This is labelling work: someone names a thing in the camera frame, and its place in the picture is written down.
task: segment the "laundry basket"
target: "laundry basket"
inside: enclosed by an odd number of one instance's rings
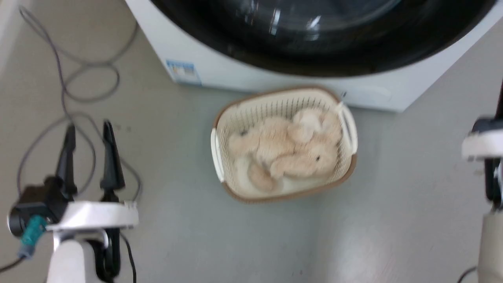
[[[247,183],[249,158],[235,160],[228,149],[228,138],[244,132],[271,116],[291,119],[303,108],[320,108],[338,114],[343,137],[338,143],[339,162],[330,176],[284,178],[282,189],[265,193]],[[336,94],[320,87],[301,87],[261,93],[233,102],[223,108],[211,131],[211,153],[220,182],[235,199],[247,203],[269,202],[306,196],[340,185],[349,178],[356,165],[358,137],[349,109]]]

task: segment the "cable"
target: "cable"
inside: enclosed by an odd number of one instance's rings
[[[17,172],[17,179],[16,179],[18,194],[21,195],[21,173],[22,173],[22,171],[24,169],[24,166],[25,166],[25,163],[26,163],[27,159],[29,158],[29,156],[30,156],[31,152],[33,151],[33,149],[56,126],[58,126],[58,125],[60,125],[60,124],[62,124],[64,122],[70,121],[71,123],[73,123],[75,125],[75,129],[77,130],[77,133],[79,133],[84,138],[84,140],[86,141],[86,143],[89,145],[89,147],[91,149],[92,156],[93,156],[93,162],[92,162],[92,166],[91,166],[91,172],[89,173],[89,176],[86,179],[86,181],[85,181],[84,185],[82,186],[81,190],[77,193],[77,196],[78,196],[78,195],[84,193],[87,190],[87,188],[89,187],[89,184],[91,183],[91,180],[92,180],[92,178],[94,176],[95,169],[96,169],[96,149],[95,149],[95,146],[94,146],[93,142],[89,138],[89,136],[82,130],[82,128],[80,126],[78,126],[75,123],[74,118],[79,117],[79,116],[85,118],[86,120],[88,120],[91,123],[91,125],[93,126],[95,132],[98,134],[98,136],[100,138],[102,138],[102,135],[101,135],[100,130],[97,127],[96,123],[91,118],[91,116],[89,116],[86,113],[82,113],[82,112],[75,112],[75,113],[69,112],[68,109],[67,109],[67,107],[66,107],[65,98],[68,97],[68,98],[70,98],[70,99],[72,99],[72,100],[74,100],[76,102],[89,104],[89,103],[96,103],[96,102],[103,101],[103,100],[109,98],[110,96],[112,96],[116,92],[116,90],[117,90],[117,88],[119,87],[119,84],[120,84],[120,74],[119,74],[119,70],[117,69],[117,67],[115,67],[113,64],[118,59],[120,59],[126,53],[126,51],[131,47],[131,45],[133,44],[134,39],[136,38],[136,34],[138,33],[138,29],[139,29],[138,23],[135,24],[134,30],[133,30],[130,38],[128,39],[128,41],[126,42],[126,44],[119,50],[119,52],[117,52],[115,55],[113,55],[108,60],[92,62],[92,61],[80,58],[80,57],[72,54],[71,52],[69,52],[69,51],[61,48],[56,43],[54,43],[54,41],[52,41],[51,37],[49,36],[49,33],[47,32],[46,28],[44,27],[44,25],[28,9],[26,9],[24,6],[19,6],[19,13],[21,14],[21,17],[23,18],[23,20],[32,28],[32,30],[38,36],[40,36],[52,49],[52,52],[54,54],[54,58],[56,60],[57,69],[58,69],[59,83],[61,85],[61,107],[63,109],[64,116],[62,118],[59,118],[58,120],[56,120],[52,124],[50,124],[47,128],[45,128],[37,136],[37,138],[32,142],[32,144],[29,146],[28,150],[24,153],[23,157],[21,158],[21,162],[19,164],[18,172]],[[66,56],[67,58],[69,58],[70,60],[72,60],[72,61],[80,64],[80,67],[75,72],[71,73],[66,78],[66,80],[63,78],[63,70],[62,70],[62,67],[61,67],[61,61],[60,61],[60,57],[59,57],[60,53],[62,55],[64,55],[64,56]],[[115,80],[115,83],[114,83],[113,87],[111,89],[109,89],[108,91],[102,93],[102,94],[98,94],[98,95],[96,95],[94,97],[90,97],[90,98],[83,98],[83,97],[79,97],[79,96],[76,96],[76,95],[72,94],[68,90],[68,86],[78,76],[80,76],[83,73],[85,73],[85,72],[87,72],[87,71],[89,71],[91,69],[94,69],[94,68],[108,68],[108,69],[111,69],[115,73],[115,75],[116,75],[116,80]],[[141,196],[142,189],[143,189],[142,188],[141,178],[140,178],[138,172],[136,172],[136,170],[134,170],[131,167],[131,165],[129,165],[122,158],[121,158],[121,164],[133,175],[133,177],[135,178],[135,180],[136,180],[136,182],[138,184],[137,188],[136,188],[136,192],[134,193],[134,196],[132,198],[133,201],[138,201],[139,197]]]
[[[12,268],[18,266],[21,262],[23,262],[23,260],[25,260],[25,258],[20,257],[20,258],[16,259],[14,262],[12,262],[6,266],[0,267],[0,273],[4,273],[5,271],[11,270]]]
[[[133,252],[131,251],[131,246],[129,245],[129,241],[126,236],[120,233],[122,240],[126,243],[127,253],[129,255],[129,262],[131,263],[131,269],[133,270],[133,283],[136,283],[136,266],[134,265]]]
[[[465,280],[466,276],[470,275],[471,273],[473,273],[475,271],[477,271],[477,266],[470,267],[469,269],[465,270],[465,272],[463,272],[463,274],[461,274],[461,276],[459,277],[458,283],[463,282],[463,280]]]

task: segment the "gray floor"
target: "gray floor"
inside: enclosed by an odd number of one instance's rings
[[[133,27],[120,2],[46,0],[33,12],[55,41],[90,59],[112,55]],[[98,121],[111,119],[121,155],[143,178],[140,226],[126,232],[139,282],[454,282],[477,261],[481,218],[489,209],[482,165],[461,160],[460,144],[477,116],[494,112],[502,42],[499,23],[403,114],[355,109],[360,148],[351,179],[330,192],[281,203],[241,204],[215,176],[212,120],[243,94],[175,85],[142,34],[117,63],[122,80],[115,96],[69,106]],[[67,60],[63,66],[66,72],[77,67]],[[112,78],[98,70],[71,89],[92,95]],[[50,49],[24,27],[0,78],[3,214],[16,198],[23,152],[62,115],[59,91]],[[25,184],[52,173],[63,131],[35,150]],[[75,178],[82,184],[91,160],[83,141],[77,143]],[[84,199],[100,193],[101,148],[99,157]],[[134,189],[126,178],[122,198]],[[0,240],[3,264],[14,258],[18,241],[7,228],[0,229]],[[0,275],[2,282],[42,282],[50,251],[46,236],[35,258]],[[123,258],[117,282],[131,282]]]

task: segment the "plush toy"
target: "plush toy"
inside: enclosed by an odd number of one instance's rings
[[[245,133],[229,138],[231,154],[251,156],[248,177],[264,192],[278,188],[283,176],[310,177],[333,172],[339,157],[341,122],[320,109],[298,111],[293,120],[270,117]]]

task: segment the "teal connector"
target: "teal connector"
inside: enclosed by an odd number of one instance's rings
[[[18,257],[31,258],[35,253],[35,246],[38,240],[45,232],[47,221],[45,218],[35,215],[30,218],[26,230],[21,237],[21,247],[18,251]]]

